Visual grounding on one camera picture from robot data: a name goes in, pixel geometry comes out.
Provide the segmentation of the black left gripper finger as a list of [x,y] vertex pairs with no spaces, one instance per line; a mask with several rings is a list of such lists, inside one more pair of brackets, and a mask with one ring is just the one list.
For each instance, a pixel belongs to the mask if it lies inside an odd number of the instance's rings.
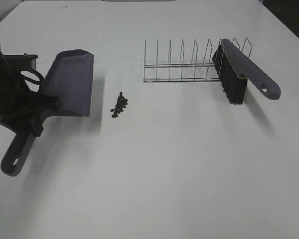
[[34,112],[27,119],[27,126],[34,136],[39,137],[43,132],[42,120],[38,112]]
[[39,95],[38,104],[43,109],[48,109],[53,111],[59,111],[61,107],[61,101],[59,100],[58,97],[44,95],[44,94]]

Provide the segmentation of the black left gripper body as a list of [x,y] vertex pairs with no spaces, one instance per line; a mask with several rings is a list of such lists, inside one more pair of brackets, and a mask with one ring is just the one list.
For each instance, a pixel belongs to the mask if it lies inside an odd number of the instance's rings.
[[16,94],[8,102],[0,104],[0,125],[14,133],[30,129],[27,119],[34,113],[41,114],[44,110],[39,104],[38,93]]

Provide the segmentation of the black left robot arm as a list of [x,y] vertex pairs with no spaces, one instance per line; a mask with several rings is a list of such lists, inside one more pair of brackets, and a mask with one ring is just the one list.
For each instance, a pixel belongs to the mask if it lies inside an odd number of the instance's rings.
[[58,111],[57,97],[33,91],[28,83],[43,87],[44,77],[30,66],[37,55],[3,55],[0,49],[0,125],[18,133],[29,130],[41,136],[44,110]]

